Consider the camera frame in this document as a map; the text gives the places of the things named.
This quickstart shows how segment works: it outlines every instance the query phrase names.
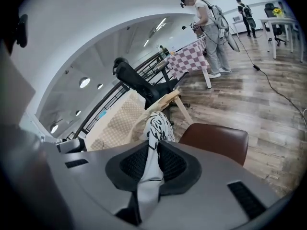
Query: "jeans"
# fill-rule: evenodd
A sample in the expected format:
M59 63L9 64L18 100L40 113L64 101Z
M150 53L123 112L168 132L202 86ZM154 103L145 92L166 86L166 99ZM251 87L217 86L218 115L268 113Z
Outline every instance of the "jeans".
M248 32L248 35L250 35L250 29L249 29L248 20L247 20L247 18L244 17L244 16L243 16L243 22L244 22L244 24L245 24L245 26L246 26L246 30L247 30L247 32ZM251 31L252 31L253 35L255 35L255 28L252 28Z
M220 39L220 30L216 24L203 26L204 33L206 34L206 49L207 60L211 67L211 74L216 75L219 73L219 68L230 70L226 53L223 46L223 41Z

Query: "black railing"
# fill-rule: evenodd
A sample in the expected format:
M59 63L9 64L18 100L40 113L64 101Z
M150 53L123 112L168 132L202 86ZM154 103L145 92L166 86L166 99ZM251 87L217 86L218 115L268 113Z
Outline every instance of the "black railing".
M147 81L151 81L156 75L156 70L158 70L157 65L163 61L163 57L157 53L147 59L145 62L140 64L135 68L135 71L140 74ZM161 77L154 84L159 83L163 77ZM104 98L92 109L89 115L82 122L76 133L73 135L73 139L77 138L80 132L84 134L88 134L95 123L100 119L100 115L102 112L108 110L121 96L123 96L129 87L125 85L123 82L117 83L110 91L105 95Z

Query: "floor plank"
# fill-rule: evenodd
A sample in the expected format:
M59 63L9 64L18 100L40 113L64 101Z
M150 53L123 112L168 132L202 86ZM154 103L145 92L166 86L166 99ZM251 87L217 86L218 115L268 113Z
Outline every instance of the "floor plank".
M294 53L289 45L277 47L277 59L267 52L266 39L240 35L252 61L266 72L271 85L291 98L303 111L307 107L307 65L299 62L298 41ZM269 86L265 75L251 64L241 43L240 52L225 45L231 73L212 80L207 89L201 71L190 72L180 84L181 99L194 122L222 125L248 132L244 168L270 185L279 196L295 189L306 169L307 141L300 113ZM171 108L176 141L189 127L176 107Z

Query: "sneaker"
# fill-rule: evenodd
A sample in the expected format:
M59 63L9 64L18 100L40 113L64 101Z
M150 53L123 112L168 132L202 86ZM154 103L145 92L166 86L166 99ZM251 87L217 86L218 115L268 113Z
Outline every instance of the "sneaker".
M218 73L218 74L216 74L216 75L212 75L212 74L208 74L208 75L209 75L209 78L210 78L210 79L216 79L216 78L218 78L218 77L221 76L220 73Z
M231 70L225 70L223 68L219 68L219 72L231 72Z

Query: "white arch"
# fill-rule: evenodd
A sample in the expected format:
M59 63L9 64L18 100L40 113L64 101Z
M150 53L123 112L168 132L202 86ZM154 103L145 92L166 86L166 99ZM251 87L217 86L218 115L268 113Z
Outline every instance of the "white arch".
M178 0L27 0L28 45L12 60L36 93L27 111L36 114L64 70L88 47L127 25L164 14L193 13Z

